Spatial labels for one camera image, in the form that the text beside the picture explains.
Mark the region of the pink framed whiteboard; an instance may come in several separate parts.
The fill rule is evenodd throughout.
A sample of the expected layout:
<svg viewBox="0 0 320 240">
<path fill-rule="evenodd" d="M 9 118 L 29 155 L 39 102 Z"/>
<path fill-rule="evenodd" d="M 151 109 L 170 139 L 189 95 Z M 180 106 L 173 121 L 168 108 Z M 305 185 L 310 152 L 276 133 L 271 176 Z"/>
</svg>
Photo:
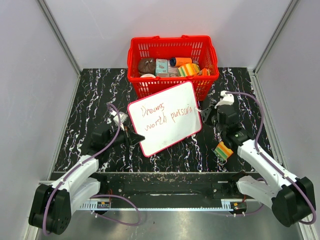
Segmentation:
<svg viewBox="0 0 320 240">
<path fill-rule="evenodd" d="M 177 84 L 131 102 L 127 111 L 135 132 L 145 137 L 140 147 L 145 157 L 198 133 L 200 113 L 191 81 Z"/>
</svg>

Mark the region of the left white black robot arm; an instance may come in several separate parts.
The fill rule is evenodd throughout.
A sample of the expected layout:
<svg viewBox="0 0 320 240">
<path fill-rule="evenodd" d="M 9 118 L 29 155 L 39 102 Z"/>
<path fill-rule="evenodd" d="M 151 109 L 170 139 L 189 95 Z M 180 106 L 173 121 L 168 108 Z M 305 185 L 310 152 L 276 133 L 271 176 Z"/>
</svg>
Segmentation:
<svg viewBox="0 0 320 240">
<path fill-rule="evenodd" d="M 45 234 L 62 234 L 68 227 L 72 215 L 81 206 L 93 199 L 88 207 L 96 217 L 102 216 L 111 200 L 117 195 L 112 193 L 108 178 L 99 174 L 101 165 L 99 155 L 109 148 L 121 144 L 134 146 L 145 137 L 131 131 L 127 126 L 118 127 L 112 132 L 106 124 L 95 128 L 90 136 L 87 154 L 62 177 L 50 184 L 40 184 L 35 190 L 28 217 L 30 226 L 42 229 Z"/>
</svg>

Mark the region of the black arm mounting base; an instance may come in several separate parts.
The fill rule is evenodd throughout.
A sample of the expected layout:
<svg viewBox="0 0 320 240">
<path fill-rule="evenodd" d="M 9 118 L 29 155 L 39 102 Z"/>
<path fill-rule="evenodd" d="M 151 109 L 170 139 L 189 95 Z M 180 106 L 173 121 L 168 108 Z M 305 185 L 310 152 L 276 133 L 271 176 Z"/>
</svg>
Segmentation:
<svg viewBox="0 0 320 240">
<path fill-rule="evenodd" d="M 258 177 L 247 172 L 141 172 L 93 173 L 91 178 L 102 183 L 102 194 L 113 193 L 123 197 L 198 195 L 209 199 L 243 199 L 236 187 L 236 178 Z"/>
</svg>

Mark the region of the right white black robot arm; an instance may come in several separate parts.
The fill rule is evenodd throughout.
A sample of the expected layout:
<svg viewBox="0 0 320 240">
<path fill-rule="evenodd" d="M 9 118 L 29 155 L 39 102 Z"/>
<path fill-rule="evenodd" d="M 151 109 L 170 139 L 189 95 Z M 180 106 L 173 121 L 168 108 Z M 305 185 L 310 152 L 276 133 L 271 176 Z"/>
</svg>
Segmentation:
<svg viewBox="0 0 320 240">
<path fill-rule="evenodd" d="M 263 178 L 239 172 L 227 186 L 233 198 L 241 195 L 252 197 L 272 210 L 275 218 L 285 227 L 316 216 L 314 185 L 307 177 L 298 178 L 286 170 L 266 153 L 243 127 L 240 126 L 237 112 L 231 105 L 210 106 L 201 111 L 203 123 L 215 128 L 221 142 L 214 150 L 216 156 L 226 162 L 232 154 L 249 163 Z"/>
</svg>

